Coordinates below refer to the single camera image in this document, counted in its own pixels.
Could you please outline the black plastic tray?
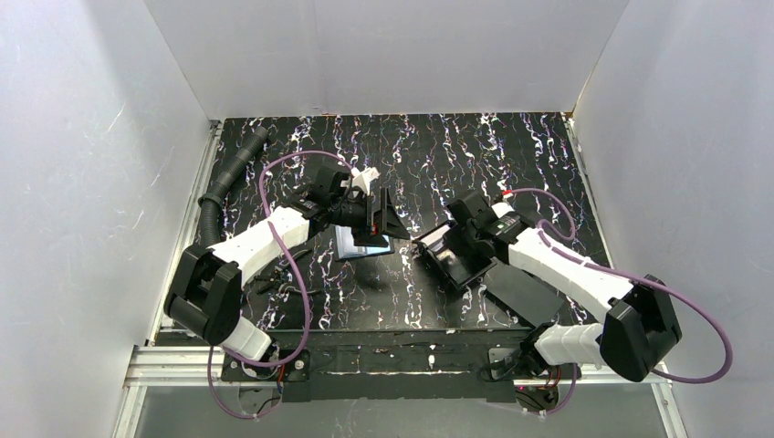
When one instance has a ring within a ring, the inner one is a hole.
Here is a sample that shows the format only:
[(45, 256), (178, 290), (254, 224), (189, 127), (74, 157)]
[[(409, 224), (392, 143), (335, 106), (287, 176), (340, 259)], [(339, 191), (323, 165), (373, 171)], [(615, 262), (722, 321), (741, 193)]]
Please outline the black plastic tray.
[(446, 220), (412, 241), (416, 252), (448, 291), (458, 292), (497, 265), (468, 246), (462, 227)]

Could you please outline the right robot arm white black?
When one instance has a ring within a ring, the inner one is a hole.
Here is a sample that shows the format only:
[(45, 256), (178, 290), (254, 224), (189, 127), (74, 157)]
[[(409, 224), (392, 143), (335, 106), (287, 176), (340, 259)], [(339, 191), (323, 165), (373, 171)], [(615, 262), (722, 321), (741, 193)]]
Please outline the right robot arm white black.
[(639, 382), (682, 339), (672, 299), (655, 277), (631, 280), (607, 273), (555, 239), (547, 221), (526, 218), (505, 202), (490, 204), (479, 193), (454, 200), (447, 209), (467, 253), (536, 277), (594, 319), (538, 326), (520, 342), (513, 359), (518, 368), (592, 364)]

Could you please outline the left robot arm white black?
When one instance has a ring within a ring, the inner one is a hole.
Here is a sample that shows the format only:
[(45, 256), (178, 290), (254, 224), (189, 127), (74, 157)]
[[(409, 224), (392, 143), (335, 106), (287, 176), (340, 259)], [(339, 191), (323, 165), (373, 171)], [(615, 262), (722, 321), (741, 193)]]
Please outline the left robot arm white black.
[(382, 188), (371, 194), (379, 173), (324, 166), (292, 198), (243, 233), (222, 242), (188, 246), (181, 256), (163, 312), (211, 346), (251, 365), (264, 367), (272, 338), (241, 314), (245, 287), (272, 262), (292, 258), (331, 225), (350, 230), (361, 247), (385, 247), (411, 235)]

